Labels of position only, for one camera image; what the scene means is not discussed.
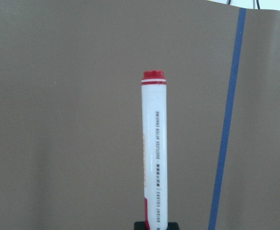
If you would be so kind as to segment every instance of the whiteboard marker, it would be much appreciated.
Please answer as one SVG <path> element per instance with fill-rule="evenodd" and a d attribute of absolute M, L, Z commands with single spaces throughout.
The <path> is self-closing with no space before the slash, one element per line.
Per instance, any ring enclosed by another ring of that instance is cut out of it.
<path fill-rule="evenodd" d="M 168 227 L 166 79 L 161 70 L 141 80 L 145 226 Z"/>

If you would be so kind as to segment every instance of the red and white marker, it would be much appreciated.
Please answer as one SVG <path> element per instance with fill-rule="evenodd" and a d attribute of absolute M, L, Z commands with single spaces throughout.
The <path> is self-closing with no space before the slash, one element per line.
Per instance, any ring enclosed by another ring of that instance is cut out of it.
<path fill-rule="evenodd" d="M 161 70 L 144 72 L 141 80 L 145 226 L 168 227 L 166 79 Z"/>

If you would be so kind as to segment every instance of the blue stripe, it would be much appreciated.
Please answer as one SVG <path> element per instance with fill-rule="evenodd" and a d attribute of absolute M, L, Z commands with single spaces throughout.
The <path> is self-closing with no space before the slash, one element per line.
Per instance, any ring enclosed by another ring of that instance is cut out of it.
<path fill-rule="evenodd" d="M 231 119 L 232 119 L 235 88 L 236 88 L 236 81 L 237 81 L 238 68 L 239 68 L 242 38 L 243 38 L 244 27 L 245 27 L 245 13 L 246 13 L 245 8 L 239 9 L 235 45 L 233 50 L 232 68 L 231 68 L 230 82 L 227 91 L 223 130 L 222 130 L 222 137 L 220 143 L 220 152 L 219 152 L 218 166 L 216 172 L 215 187 L 212 196 L 208 230 L 215 230 L 216 228 L 216 221 L 218 215 L 219 200 L 220 200 L 220 193 L 221 193 L 221 186 L 222 186 L 222 179 L 223 179 L 223 172 L 224 172 L 224 164 L 225 164 L 226 151 L 227 151 L 227 143 L 228 143 L 228 137 L 230 134 L 230 127 L 231 127 Z"/>

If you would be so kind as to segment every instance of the red stripe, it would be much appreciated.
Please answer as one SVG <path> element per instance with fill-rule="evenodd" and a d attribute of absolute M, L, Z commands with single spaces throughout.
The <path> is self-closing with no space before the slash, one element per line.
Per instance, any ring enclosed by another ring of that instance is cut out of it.
<path fill-rule="evenodd" d="M 152 85 L 152 84 L 163 84 L 166 85 L 167 82 L 165 81 L 146 81 L 146 82 L 142 82 L 141 85 Z"/>
<path fill-rule="evenodd" d="M 145 209 L 145 227 L 146 230 L 150 230 L 149 220 L 148 220 L 148 200 L 144 198 L 144 209 Z"/>

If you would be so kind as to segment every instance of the marker barrel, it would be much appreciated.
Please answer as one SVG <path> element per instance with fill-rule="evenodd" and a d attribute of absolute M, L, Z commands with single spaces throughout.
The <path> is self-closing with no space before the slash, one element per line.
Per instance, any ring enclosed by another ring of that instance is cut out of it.
<path fill-rule="evenodd" d="M 144 72 L 141 81 L 145 225 L 168 227 L 166 79 L 161 70 Z"/>

